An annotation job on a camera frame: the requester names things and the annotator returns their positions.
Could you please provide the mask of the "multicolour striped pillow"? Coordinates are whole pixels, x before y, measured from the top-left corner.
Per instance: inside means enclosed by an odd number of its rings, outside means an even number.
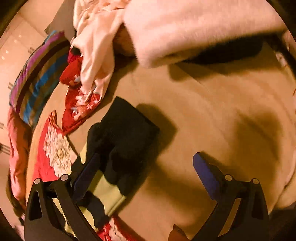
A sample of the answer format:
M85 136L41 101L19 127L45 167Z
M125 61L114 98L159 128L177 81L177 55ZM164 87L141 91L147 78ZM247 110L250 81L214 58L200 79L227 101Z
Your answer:
M30 55L15 80L9 104L32 129L68 65L69 50L64 32L52 32Z

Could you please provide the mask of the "red floral blanket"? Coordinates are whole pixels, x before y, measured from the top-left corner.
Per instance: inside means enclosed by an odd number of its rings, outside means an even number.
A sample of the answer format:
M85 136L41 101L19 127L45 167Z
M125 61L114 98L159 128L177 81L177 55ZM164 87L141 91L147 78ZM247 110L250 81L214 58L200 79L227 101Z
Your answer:
M87 147L79 155L72 150L67 136L57 125L57 114L52 111L43 127L34 167L33 178L44 182L58 180L63 174L71 174L74 162L84 164ZM110 183L106 174L97 171L84 194L86 206L80 211L102 240L139 240L116 214L116 209L126 200L118 184Z

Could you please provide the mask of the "pink fluffy blanket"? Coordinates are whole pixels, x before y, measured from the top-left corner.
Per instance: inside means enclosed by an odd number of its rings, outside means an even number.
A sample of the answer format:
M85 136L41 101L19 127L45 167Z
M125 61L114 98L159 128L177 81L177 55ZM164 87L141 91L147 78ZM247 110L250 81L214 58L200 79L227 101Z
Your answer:
M124 25L139 64L155 68L286 26L267 1L130 1Z

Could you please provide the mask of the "pink pillow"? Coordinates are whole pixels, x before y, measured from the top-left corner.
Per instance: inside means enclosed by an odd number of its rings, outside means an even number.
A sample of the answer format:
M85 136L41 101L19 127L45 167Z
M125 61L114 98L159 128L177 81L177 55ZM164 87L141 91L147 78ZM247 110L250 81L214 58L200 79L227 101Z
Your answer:
M26 209L26 180L32 130L12 107L8 111L7 127L11 147L9 158L11 190L22 209Z

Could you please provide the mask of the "black and green striped sweater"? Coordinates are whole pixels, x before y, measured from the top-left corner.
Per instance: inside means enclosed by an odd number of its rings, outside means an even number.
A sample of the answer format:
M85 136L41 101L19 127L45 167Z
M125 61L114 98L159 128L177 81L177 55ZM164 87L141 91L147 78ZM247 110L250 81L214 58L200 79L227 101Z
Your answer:
M86 206L86 188L99 170L128 197L137 186L146 166L147 151L158 132L159 128L139 110L116 97L103 119L88 131L85 162L95 154L99 157L75 185L76 205ZM72 172L80 172L82 167L83 164L75 161Z

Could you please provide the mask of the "white and red clothes pile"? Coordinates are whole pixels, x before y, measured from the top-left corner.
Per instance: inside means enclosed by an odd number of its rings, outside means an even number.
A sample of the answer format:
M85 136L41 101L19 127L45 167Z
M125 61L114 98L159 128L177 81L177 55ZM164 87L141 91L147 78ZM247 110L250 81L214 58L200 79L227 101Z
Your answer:
M62 130L74 132L92 115L105 96L114 71L113 39L123 23L128 1L75 1L71 48L60 82L68 85Z

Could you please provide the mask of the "beige bed sheet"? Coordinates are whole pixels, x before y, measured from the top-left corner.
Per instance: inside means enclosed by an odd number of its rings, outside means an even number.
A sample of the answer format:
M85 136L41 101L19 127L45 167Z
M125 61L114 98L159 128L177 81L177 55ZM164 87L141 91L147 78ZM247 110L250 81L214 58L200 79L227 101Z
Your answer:
M273 49L229 63L154 69L123 61L93 116L69 135L76 152L120 96L159 127L147 178L119 216L145 240L173 225L193 237L215 206L193 168L205 152L235 179L257 178L269 211L295 202L295 81Z

